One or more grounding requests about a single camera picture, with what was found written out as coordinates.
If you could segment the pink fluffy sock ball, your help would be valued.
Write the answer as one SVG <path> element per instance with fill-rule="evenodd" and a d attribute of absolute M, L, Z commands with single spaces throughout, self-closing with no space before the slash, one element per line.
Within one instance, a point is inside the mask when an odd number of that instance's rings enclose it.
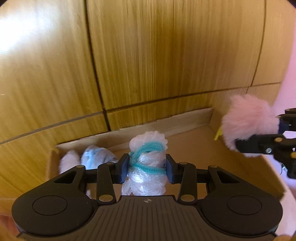
<path fill-rule="evenodd" d="M 221 123 L 224 142 L 230 150 L 237 151 L 236 139 L 278 133 L 280 120 L 267 101 L 249 94 L 234 95 L 230 100 L 229 111 Z"/>

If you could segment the white sock roll turquoise band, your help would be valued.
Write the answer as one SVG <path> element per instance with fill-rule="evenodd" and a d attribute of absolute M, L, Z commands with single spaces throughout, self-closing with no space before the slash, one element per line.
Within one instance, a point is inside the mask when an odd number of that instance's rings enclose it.
<path fill-rule="evenodd" d="M 166 151 L 168 140 L 163 133 L 145 132 L 129 143 L 127 179 L 122 195 L 160 196 L 166 192 Z"/>

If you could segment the blue-grey sock roll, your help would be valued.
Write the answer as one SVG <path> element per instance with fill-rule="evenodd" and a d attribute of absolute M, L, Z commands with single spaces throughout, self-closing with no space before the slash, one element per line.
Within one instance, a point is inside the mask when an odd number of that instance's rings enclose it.
<path fill-rule="evenodd" d="M 108 162 L 117 163 L 118 159 L 114 153 L 106 148 L 89 146 L 81 156 L 81 164 L 87 170 L 97 169 L 99 165 Z"/>

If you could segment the cardboard tray box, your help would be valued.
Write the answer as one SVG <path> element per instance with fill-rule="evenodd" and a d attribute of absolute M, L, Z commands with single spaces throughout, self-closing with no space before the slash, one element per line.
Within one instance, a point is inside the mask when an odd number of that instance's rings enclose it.
<path fill-rule="evenodd" d="M 279 174 L 263 156 L 247 158 L 229 150 L 223 140 L 215 140 L 221 117 L 211 108 L 195 110 L 145 125 L 99 133 L 96 118 L 85 118 L 53 128 L 55 144 L 50 152 L 46 178 L 58 175 L 60 159 L 69 151 L 82 154 L 90 145 L 112 151 L 116 156 L 128 153 L 129 142 L 146 131 L 163 133 L 168 140 L 167 153 L 176 162 L 185 161 L 199 169 L 219 166 L 239 178 L 281 199 L 287 191 Z"/>

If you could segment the pale lilac sock roll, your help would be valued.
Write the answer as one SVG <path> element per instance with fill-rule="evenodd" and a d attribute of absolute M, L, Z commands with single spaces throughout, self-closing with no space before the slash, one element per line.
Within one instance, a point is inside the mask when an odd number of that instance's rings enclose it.
<path fill-rule="evenodd" d="M 61 174 L 80 164 L 80 156 L 78 155 L 78 153 L 75 150 L 70 150 L 60 161 L 59 173 Z"/>

